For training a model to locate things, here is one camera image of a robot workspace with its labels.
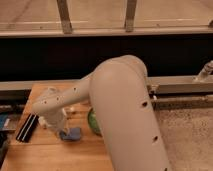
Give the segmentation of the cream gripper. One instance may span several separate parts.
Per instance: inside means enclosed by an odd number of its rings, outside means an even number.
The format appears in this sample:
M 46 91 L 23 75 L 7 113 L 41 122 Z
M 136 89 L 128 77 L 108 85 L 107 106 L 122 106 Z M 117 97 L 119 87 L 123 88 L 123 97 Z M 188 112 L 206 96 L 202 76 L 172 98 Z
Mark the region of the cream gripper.
M 65 127 L 67 113 L 64 109 L 51 111 L 43 115 L 45 126 L 54 133 L 59 133 Z

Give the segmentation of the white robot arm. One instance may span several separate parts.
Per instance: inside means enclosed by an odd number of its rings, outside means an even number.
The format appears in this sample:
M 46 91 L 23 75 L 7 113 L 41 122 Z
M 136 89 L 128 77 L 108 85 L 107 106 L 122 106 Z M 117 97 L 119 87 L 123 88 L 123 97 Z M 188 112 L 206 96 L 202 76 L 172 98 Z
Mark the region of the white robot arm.
M 58 131 L 62 109 L 88 99 L 114 171 L 172 171 L 147 89 L 147 68 L 136 56 L 108 59 L 60 91 L 47 89 L 32 112 Z

